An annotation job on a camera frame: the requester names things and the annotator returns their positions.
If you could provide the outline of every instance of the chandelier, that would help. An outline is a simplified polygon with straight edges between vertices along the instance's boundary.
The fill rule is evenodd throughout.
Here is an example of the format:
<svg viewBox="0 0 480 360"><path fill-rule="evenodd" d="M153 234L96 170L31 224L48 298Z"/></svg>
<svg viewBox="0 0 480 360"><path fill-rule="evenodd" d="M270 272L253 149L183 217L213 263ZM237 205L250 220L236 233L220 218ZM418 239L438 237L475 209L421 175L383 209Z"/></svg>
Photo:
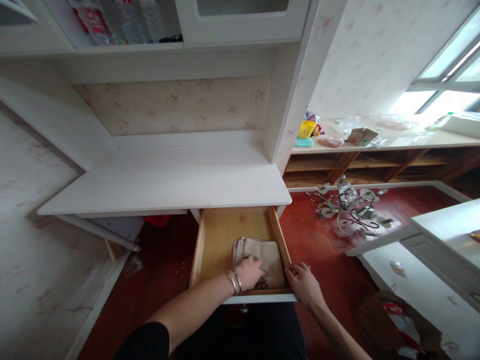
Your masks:
<svg viewBox="0 0 480 360"><path fill-rule="evenodd" d="M325 196L329 192L330 183L320 185L314 193L307 192L308 195L318 197L311 198L310 201L317 203L315 214L320 218L333 218L336 216L336 224L340 231L347 236L361 235L365 240L367 236L378 237L376 232L369 229L378 229L392 227L391 218L377 216L375 213L375 203L380 201L380 196L388 190L382 189L377 192L363 188L357 192L354 187L347 182L345 175L342 175L335 185L338 189L338 195L332 194L328 198ZM350 225L358 225L359 228L352 230Z"/></svg>

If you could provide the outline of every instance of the window frame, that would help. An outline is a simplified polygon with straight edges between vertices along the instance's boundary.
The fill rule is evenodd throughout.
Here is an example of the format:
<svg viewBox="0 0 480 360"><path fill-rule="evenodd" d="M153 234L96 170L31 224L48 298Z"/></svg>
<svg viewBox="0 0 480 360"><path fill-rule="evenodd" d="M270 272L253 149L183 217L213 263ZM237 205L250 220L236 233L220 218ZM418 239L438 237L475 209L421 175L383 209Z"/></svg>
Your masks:
<svg viewBox="0 0 480 360"><path fill-rule="evenodd" d="M405 90L409 92L436 91L417 111L415 114L422 114L438 97L445 91L474 93L480 95L479 81L462 81L456 80L480 58L480 33L470 42L470 44L446 67L446 69L437 77L420 78L420 76L433 65L439 57L448 48L459 33L467 26L472 18L480 12L480 6L473 10L462 25L455 31L447 43L440 49L435 57L420 72L413 83ZM464 111L480 112L480 97L471 103Z"/></svg>

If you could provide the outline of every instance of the wooden floor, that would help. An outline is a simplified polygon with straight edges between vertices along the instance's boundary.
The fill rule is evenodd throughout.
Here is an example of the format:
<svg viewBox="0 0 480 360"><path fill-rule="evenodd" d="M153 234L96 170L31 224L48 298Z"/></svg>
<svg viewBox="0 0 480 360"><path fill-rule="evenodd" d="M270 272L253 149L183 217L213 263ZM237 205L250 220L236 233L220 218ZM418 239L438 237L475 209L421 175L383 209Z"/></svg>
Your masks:
<svg viewBox="0 0 480 360"><path fill-rule="evenodd" d="M347 331L370 351L360 334L353 313L376 291L375 284L356 258L343 254L365 241L342 236L335 219L318 219L316 204L304 192L292 193L280 225L292 261L311 266L325 300ZM390 189L375 203L379 216L395 220L393 227L405 226L410 217L457 204L430 186ZM162 228L142 231L143 268L118 278L100 317L95 323L79 359L110 359L122 341L168 300L185 290L190 277L198 225L190 213L172 216ZM320 327L298 303L295 305L310 359L336 359Z"/></svg>

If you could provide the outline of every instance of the yellow cup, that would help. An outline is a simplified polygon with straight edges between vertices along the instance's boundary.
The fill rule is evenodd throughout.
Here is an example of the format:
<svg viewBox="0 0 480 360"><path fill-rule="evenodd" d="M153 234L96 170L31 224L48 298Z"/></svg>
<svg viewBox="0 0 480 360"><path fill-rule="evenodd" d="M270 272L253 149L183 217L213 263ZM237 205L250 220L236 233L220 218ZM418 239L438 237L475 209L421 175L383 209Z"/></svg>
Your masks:
<svg viewBox="0 0 480 360"><path fill-rule="evenodd" d="M298 132L298 137L302 139L308 139L316 126L317 123L314 121L302 121L300 131Z"/></svg>

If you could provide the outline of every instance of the wallpaper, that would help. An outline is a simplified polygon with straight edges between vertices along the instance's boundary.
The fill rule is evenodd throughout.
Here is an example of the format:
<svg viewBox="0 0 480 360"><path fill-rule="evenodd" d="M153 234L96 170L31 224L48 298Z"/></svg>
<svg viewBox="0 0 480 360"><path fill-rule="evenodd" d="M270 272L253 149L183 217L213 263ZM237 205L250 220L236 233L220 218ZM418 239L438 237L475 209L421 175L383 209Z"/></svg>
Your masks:
<svg viewBox="0 0 480 360"><path fill-rule="evenodd" d="M75 85L113 136L264 128L269 76Z"/></svg>
<svg viewBox="0 0 480 360"><path fill-rule="evenodd" d="M309 107L325 118L387 112L478 4L348 1Z"/></svg>
<svg viewBox="0 0 480 360"><path fill-rule="evenodd" d="M0 103L2 359L63 359L114 268L102 239L37 208L81 172Z"/></svg>

